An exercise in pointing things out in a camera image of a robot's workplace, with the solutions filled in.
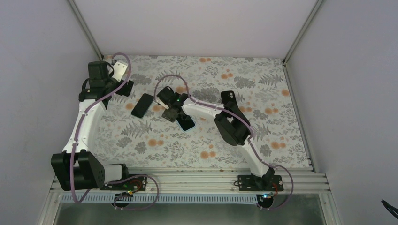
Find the phone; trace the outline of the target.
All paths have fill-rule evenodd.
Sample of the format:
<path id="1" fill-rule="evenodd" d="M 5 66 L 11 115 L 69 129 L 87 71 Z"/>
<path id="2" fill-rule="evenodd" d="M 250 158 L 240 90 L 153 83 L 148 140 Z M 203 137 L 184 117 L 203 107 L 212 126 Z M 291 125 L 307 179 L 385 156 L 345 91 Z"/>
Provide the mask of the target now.
<path id="1" fill-rule="evenodd" d="M 176 120 L 184 132 L 195 127 L 195 122 L 192 120 L 192 118 L 189 115 L 179 114 Z"/>
<path id="2" fill-rule="evenodd" d="M 131 111 L 131 115 L 137 118 L 143 118 L 146 114 L 147 110 L 151 106 L 153 102 L 153 96 L 149 94 L 143 94 L 133 110 Z"/>

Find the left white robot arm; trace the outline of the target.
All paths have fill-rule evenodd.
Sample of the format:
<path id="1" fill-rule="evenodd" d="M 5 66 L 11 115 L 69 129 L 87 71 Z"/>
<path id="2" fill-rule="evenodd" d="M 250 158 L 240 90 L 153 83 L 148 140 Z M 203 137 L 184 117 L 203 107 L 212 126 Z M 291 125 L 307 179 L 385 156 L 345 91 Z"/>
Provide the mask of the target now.
<path id="1" fill-rule="evenodd" d="M 130 185 L 124 164 L 105 164 L 94 155 L 98 128 L 112 95 L 128 96 L 133 82 L 123 79 L 129 66 L 122 61 L 94 61 L 88 64 L 89 77 L 78 95 L 79 111 L 72 134 L 61 153 L 53 154 L 51 166 L 61 188 L 76 190 L 102 188 L 106 183 L 119 190 Z"/>

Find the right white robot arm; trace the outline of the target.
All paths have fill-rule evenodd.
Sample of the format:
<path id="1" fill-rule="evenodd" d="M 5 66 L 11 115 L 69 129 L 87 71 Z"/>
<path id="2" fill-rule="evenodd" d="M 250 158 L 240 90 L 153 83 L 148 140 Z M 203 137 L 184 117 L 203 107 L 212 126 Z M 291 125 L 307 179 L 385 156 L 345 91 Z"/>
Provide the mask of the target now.
<path id="1" fill-rule="evenodd" d="M 174 92 L 169 86 L 156 94 L 156 102 L 166 108 L 162 117 L 170 122 L 176 121 L 183 131 L 195 126 L 192 116 L 212 120 L 222 139 L 239 151 L 249 165 L 251 174 L 248 181 L 240 181 L 241 185 L 260 191 L 273 185 L 275 171 L 272 166 L 261 162 L 251 141 L 250 123 L 235 102 L 229 101 L 225 105 L 202 103 L 187 93 Z"/>

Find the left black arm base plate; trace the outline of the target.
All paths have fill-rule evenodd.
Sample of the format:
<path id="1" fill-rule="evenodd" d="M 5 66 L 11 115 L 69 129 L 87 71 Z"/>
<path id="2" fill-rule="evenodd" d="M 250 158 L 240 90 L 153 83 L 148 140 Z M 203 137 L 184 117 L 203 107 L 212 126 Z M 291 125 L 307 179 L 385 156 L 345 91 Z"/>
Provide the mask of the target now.
<path id="1" fill-rule="evenodd" d="M 145 191 L 147 184 L 147 177 L 139 176 L 137 178 L 128 179 L 122 183 L 108 184 L 99 188 L 100 190 L 111 191 Z"/>

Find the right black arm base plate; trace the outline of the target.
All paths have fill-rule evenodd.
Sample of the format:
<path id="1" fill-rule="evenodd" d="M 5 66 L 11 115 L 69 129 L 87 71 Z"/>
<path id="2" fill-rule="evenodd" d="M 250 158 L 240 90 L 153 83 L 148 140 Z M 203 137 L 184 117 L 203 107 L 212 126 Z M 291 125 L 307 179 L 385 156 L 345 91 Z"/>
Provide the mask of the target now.
<path id="1" fill-rule="evenodd" d="M 271 177 L 260 178 L 254 175 L 239 175 L 234 182 L 234 186 L 239 191 L 284 191 L 282 177 L 273 175 Z"/>

